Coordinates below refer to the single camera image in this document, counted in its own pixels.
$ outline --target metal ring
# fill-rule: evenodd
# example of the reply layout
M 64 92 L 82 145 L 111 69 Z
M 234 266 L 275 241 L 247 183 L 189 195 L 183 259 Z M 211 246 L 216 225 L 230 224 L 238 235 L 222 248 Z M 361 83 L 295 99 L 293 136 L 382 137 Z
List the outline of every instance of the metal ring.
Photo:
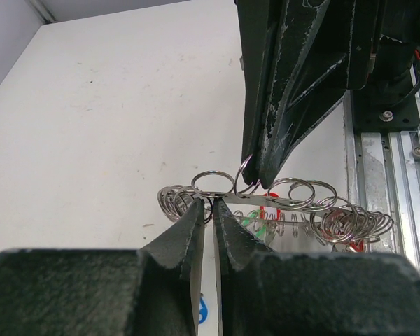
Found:
M 317 204 L 323 204 L 324 202 L 327 202 L 332 197 L 327 197 L 321 201 L 318 201 Z M 309 217 L 309 223 L 311 225 L 311 230 L 316 235 L 316 238 L 318 238 L 319 242 L 320 240 L 325 241 L 327 243 L 342 243 L 347 242 L 354 238 L 354 232 L 355 232 L 355 226 L 358 222 L 358 211 L 357 209 L 346 199 L 343 197 L 338 197 L 339 200 L 342 200 L 346 203 L 344 206 L 340 206 L 337 209 L 333 209 L 330 213 L 326 213 L 323 217 L 321 222 L 319 223 L 319 226 L 315 222 L 315 213 L 311 213 Z M 345 210 L 345 207 L 349 207 L 351 211 Z M 340 215 L 342 215 L 339 219 L 334 220 L 328 220 L 329 216 L 334 215 L 336 212 L 339 212 Z M 333 229 L 336 229 L 336 227 L 339 227 L 342 224 L 342 228 L 344 232 L 342 234 L 337 234 L 336 232 L 332 232 Z
M 183 186 L 182 188 L 179 188 L 176 193 L 173 196 L 173 200 L 172 200 L 172 206 L 174 208 L 174 210 L 176 211 L 176 213 L 179 215 L 179 218 L 182 217 L 184 215 L 184 213 L 187 211 L 189 203 L 187 203 L 184 199 L 183 196 L 187 195 L 187 194 L 183 194 L 184 192 L 188 191 L 190 188 L 190 186 Z M 177 203 L 177 199 L 180 199 L 182 201 L 182 203 L 185 205 L 185 209 L 181 209 L 179 204 Z
M 358 223 L 356 225 L 355 239 L 360 241 L 368 238 L 377 226 L 377 219 L 361 206 L 355 206 L 358 211 Z
M 294 238 L 299 237 L 299 227 L 298 227 L 298 218 L 297 218 L 297 214 L 293 213 L 291 215 L 291 221 L 294 222 L 293 223 L 293 236 Z
M 245 161 L 243 161 L 241 166 L 239 166 L 237 174 L 235 175 L 235 179 L 234 179 L 234 183 L 233 183 L 233 192 L 234 192 L 235 196 L 237 196 L 239 198 L 247 198 L 247 196 L 240 195 L 240 194 L 244 194 L 244 193 L 248 192 L 253 187 L 253 190 L 249 193 L 250 195 L 252 195 L 255 191 L 257 191 L 258 187 L 260 186 L 260 180 L 258 180 L 256 182 L 252 182 L 246 189 L 243 189 L 242 191 L 238 191 L 238 189 L 237 189 L 237 183 L 238 183 L 239 175 L 244 173 L 244 170 L 247 167 L 247 164 L 251 160 L 252 156 L 253 156 L 253 154 L 250 154 L 245 159 Z
M 232 182 L 231 189 L 227 192 L 202 191 L 202 190 L 200 190 L 196 186 L 196 181 L 199 180 L 200 178 L 204 177 L 204 176 L 209 176 L 209 175 L 218 175 L 218 176 L 225 177 L 227 180 Z M 224 194 L 231 193 L 233 188 L 234 188 L 234 185 L 235 185 L 235 180 L 233 179 L 233 177 L 231 177 L 231 175 L 225 173 L 224 171 L 219 171 L 219 170 L 203 171 L 202 173 L 199 173 L 198 175 L 193 177 L 193 180 L 191 180 L 191 188 L 195 191 L 195 193 L 197 193 L 200 196 L 210 197 L 210 198 L 217 198 L 217 197 L 224 196 Z
M 388 232 L 392 227 L 395 225 L 395 221 L 386 213 L 382 213 L 379 211 L 371 211 L 370 214 L 374 216 L 375 218 L 382 218 L 376 227 L 374 227 L 374 230 L 372 231 L 372 236 L 381 236 L 384 233 Z
M 308 182 L 309 184 L 312 184 L 313 186 L 320 186 L 323 187 L 325 189 L 329 189 L 329 191 L 331 191 L 333 193 L 333 196 L 329 197 L 331 199 L 331 202 L 329 203 L 316 203 L 316 204 L 310 204 L 309 206 L 305 207 L 305 212 L 319 212 L 319 211 L 324 211 L 324 210 L 328 210 L 331 207 L 333 207 L 336 202 L 337 202 L 337 191 L 335 189 L 335 187 L 333 187 L 332 185 L 330 185 L 329 183 L 326 182 L 322 182 L 322 181 L 317 181 L 317 180 L 306 180 L 306 182 Z M 302 184 L 298 183 L 298 182 L 294 182 L 291 187 L 289 188 L 289 192 L 288 192 L 288 197 L 293 200 L 293 197 L 291 196 L 291 193 L 294 189 L 297 189 L 299 187 L 301 187 Z
M 342 241 L 347 242 L 349 240 L 355 240 L 356 235 L 358 235 L 361 232 L 361 228 L 364 225 L 368 224 L 368 215 L 366 214 L 366 211 L 364 208 L 354 205 L 350 202 L 348 202 L 346 199 L 343 199 L 344 202 L 346 202 L 345 205 L 342 205 L 339 207 L 339 209 L 344 210 L 346 208 L 351 209 L 351 213 L 346 213 L 346 216 L 339 219 L 338 222 L 342 223 L 342 229 L 344 231 L 344 234 L 341 236 L 343 237 Z M 342 220 L 344 218 L 347 218 L 346 223 L 343 223 Z
M 285 200 L 283 198 L 272 198 L 270 201 L 272 201 L 273 203 L 276 203 L 278 205 L 280 205 L 280 207 L 283 210 L 299 210 L 299 209 L 303 209 L 305 208 L 307 205 L 311 204 L 314 201 L 314 198 L 316 196 L 316 191 L 314 189 L 314 187 L 306 182 L 305 180 L 302 180 L 300 178 L 295 178 L 295 177 L 284 177 L 284 178 L 279 178 L 278 180 L 275 180 L 274 182 L 272 182 L 271 186 L 269 187 L 269 189 L 267 190 L 267 196 L 271 197 L 271 190 L 274 187 L 277 187 L 280 184 L 285 184 L 285 183 L 291 183 L 291 182 L 298 182 L 306 187 L 308 187 L 308 189 L 311 190 L 311 196 L 305 200 L 305 201 L 301 201 L 301 202 L 296 202 L 294 199 L 292 201 L 294 201 L 294 203 L 292 203 L 291 205 L 289 204 L 283 204 L 280 203 L 279 200 Z
M 165 187 L 161 189 L 157 194 L 157 200 L 159 201 L 163 213 L 171 221 L 178 221 L 180 219 L 180 215 L 177 214 L 176 209 L 174 207 L 172 197 L 182 187 L 183 185 L 173 185 L 171 187 Z

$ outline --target worn black paint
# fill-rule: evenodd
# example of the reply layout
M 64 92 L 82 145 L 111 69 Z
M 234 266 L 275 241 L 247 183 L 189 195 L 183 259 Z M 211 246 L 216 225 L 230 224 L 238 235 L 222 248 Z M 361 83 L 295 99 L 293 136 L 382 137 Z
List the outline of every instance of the worn black paint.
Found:
M 291 151 L 361 89 L 382 0 L 239 0 L 244 180 L 268 187 Z
M 389 1 L 381 35 L 374 71 L 365 88 L 352 94 L 354 129 L 357 133 L 417 130 L 420 117 L 415 98 L 393 105 L 414 86 L 410 69 L 420 46 L 420 0 Z M 391 122 L 379 118 L 387 110 L 393 113 Z

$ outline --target metal frame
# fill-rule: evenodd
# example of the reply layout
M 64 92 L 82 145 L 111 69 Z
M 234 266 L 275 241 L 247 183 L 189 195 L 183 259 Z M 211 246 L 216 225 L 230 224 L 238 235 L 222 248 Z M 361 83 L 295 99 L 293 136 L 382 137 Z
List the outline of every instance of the metal frame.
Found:
M 420 96 L 416 96 L 420 116 Z M 415 132 L 354 134 L 351 98 L 344 103 L 349 197 L 390 214 L 393 231 L 368 251 L 403 254 L 420 273 L 420 128 Z
M 57 22 L 56 17 L 42 2 L 42 0 L 26 0 L 26 2 L 31 8 L 33 8 L 33 11 L 40 17 L 45 25 Z

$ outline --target pile of rings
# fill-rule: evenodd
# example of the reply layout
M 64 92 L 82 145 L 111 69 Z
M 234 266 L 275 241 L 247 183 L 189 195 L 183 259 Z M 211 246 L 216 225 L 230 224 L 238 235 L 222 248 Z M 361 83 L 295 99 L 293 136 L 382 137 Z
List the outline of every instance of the pile of rings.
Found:
M 296 226 L 301 225 L 307 235 L 314 235 L 323 245 L 375 243 L 395 224 L 394 220 L 385 213 L 367 211 L 363 207 L 354 205 L 347 199 L 338 196 L 334 187 L 322 181 L 279 178 L 267 189 L 266 196 L 254 195 L 254 192 L 260 186 L 260 182 L 252 183 L 247 188 L 238 191 L 238 179 L 250 158 L 248 157 L 242 163 L 235 178 L 224 171 L 204 171 L 196 175 L 190 185 L 172 185 L 161 189 L 157 194 L 160 208 L 169 220 L 176 222 L 184 215 L 193 200 L 199 197 L 206 200 L 208 204 L 205 209 L 205 223 L 208 223 L 213 214 L 212 200 L 218 197 L 222 197 L 226 203 L 250 204 L 250 201 L 252 201 L 252 205 L 268 204 L 268 207 L 273 204 L 274 207 L 282 211 L 297 211 L 303 215 L 301 215 L 301 222 L 297 221 L 297 215 L 291 216 L 289 222 L 280 220 L 280 218 L 278 220 L 268 220 L 267 224 L 273 225 L 273 230 L 276 230 L 276 233 L 283 235 L 285 225 L 292 225 L 293 232 L 296 232 Z M 200 190 L 196 186 L 197 181 L 209 175 L 226 178 L 232 184 L 231 189 L 227 192 Z M 288 191 L 288 199 L 271 196 L 272 189 L 284 183 L 292 183 Z M 325 188 L 332 195 L 315 200 L 314 186 Z M 311 195 L 303 201 L 293 199 L 292 196 L 293 191 L 300 187 L 305 187 L 311 192 Z

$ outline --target silver metal ring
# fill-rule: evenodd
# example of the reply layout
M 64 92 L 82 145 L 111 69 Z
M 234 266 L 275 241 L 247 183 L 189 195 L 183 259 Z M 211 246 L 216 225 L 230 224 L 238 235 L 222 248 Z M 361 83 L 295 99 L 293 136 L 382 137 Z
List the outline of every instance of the silver metal ring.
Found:
M 333 193 L 333 196 L 329 197 L 331 199 L 331 202 L 329 203 L 315 203 L 315 204 L 310 204 L 309 206 L 305 207 L 305 212 L 319 212 L 319 211 L 324 211 L 324 210 L 328 210 L 329 208 L 333 207 L 336 202 L 337 202 L 337 191 L 336 189 L 326 183 L 326 182 L 322 182 L 322 181 L 317 181 L 317 180 L 305 180 L 306 182 L 308 182 L 309 184 L 312 184 L 313 186 L 320 186 L 323 187 L 325 189 L 329 189 L 329 191 L 331 191 Z M 293 200 L 293 197 L 291 196 L 291 193 L 293 192 L 293 190 L 301 187 L 302 184 L 298 183 L 298 182 L 294 182 L 291 187 L 289 188 L 289 192 L 288 192 L 288 197 Z
M 243 189 L 242 191 L 238 191 L 238 189 L 237 189 L 238 178 L 241 174 L 244 173 L 244 170 L 247 167 L 247 164 L 251 160 L 252 156 L 253 156 L 253 154 L 250 154 L 245 159 L 245 161 L 243 161 L 241 166 L 239 166 L 237 174 L 235 175 L 235 179 L 234 179 L 234 183 L 233 183 L 233 192 L 234 192 L 235 196 L 237 196 L 239 198 L 247 198 L 247 196 L 244 196 L 242 194 L 247 193 L 251 188 L 253 188 L 252 191 L 249 193 L 250 195 L 252 195 L 255 191 L 257 191 L 258 187 L 260 186 L 260 180 L 258 180 L 256 182 L 252 182 L 246 189 Z
M 316 191 L 314 189 L 314 187 L 306 182 L 305 180 L 302 180 L 300 178 L 295 178 L 295 177 L 284 177 L 284 178 L 279 178 L 278 180 L 275 180 L 274 182 L 272 182 L 271 186 L 269 187 L 269 189 L 267 190 L 267 196 L 271 197 L 271 190 L 275 187 L 277 187 L 280 184 L 285 184 L 285 183 L 292 183 L 292 182 L 298 182 L 299 184 L 302 184 L 303 186 L 308 187 L 308 189 L 311 190 L 311 196 L 306 199 L 305 201 L 298 201 L 296 202 L 295 200 L 291 200 L 292 204 L 289 205 L 289 199 L 284 199 L 284 198 L 271 198 L 270 200 L 273 203 L 276 203 L 278 205 L 280 205 L 282 210 L 299 210 L 299 209 L 303 209 L 305 208 L 307 205 L 311 204 L 314 201 L 314 198 L 316 196 Z M 280 203 L 280 200 L 286 201 L 287 204 L 283 204 Z
M 227 192 L 202 191 L 202 190 L 200 190 L 196 186 L 196 181 L 199 180 L 200 178 L 204 177 L 204 176 L 209 176 L 209 175 L 218 175 L 218 176 L 225 177 L 227 180 L 232 182 L 231 189 Z M 233 179 L 233 177 L 231 177 L 231 175 L 225 173 L 224 171 L 219 171 L 219 170 L 203 171 L 202 173 L 193 177 L 193 180 L 191 180 L 191 188 L 195 191 L 195 193 L 197 193 L 199 196 L 209 197 L 209 198 L 222 197 L 222 196 L 224 196 L 224 194 L 231 193 L 233 191 L 234 185 L 235 185 L 235 180 Z
M 317 204 L 323 204 L 330 200 L 332 197 L 327 197 L 321 201 L 318 201 Z M 346 205 L 332 209 L 331 212 L 326 213 L 322 217 L 319 225 L 317 225 L 314 220 L 316 216 L 315 213 L 311 213 L 309 217 L 311 230 L 314 232 L 319 242 L 324 241 L 327 243 L 335 244 L 348 242 L 354 239 L 355 227 L 358 222 L 357 209 L 346 199 L 342 197 L 338 197 L 338 199 L 345 202 Z M 345 210 L 345 207 L 349 207 L 351 211 Z M 332 220 L 329 219 L 330 216 L 335 215 L 341 216 L 341 218 L 334 218 Z M 337 233 L 340 228 L 342 228 L 343 233 Z
M 182 217 L 184 215 L 184 213 L 187 211 L 188 206 L 189 206 L 189 203 L 187 203 L 183 199 L 183 197 L 187 196 L 187 197 L 190 197 L 191 199 L 193 199 L 193 197 L 191 195 L 189 195 L 187 193 L 184 193 L 184 192 L 187 192 L 187 191 L 190 191 L 190 186 L 183 186 L 182 188 L 179 188 L 176 191 L 176 194 L 173 196 L 173 207 L 180 217 Z M 180 199 L 182 201 L 182 203 L 185 205 L 184 209 L 180 208 L 179 204 L 177 203 L 177 199 Z

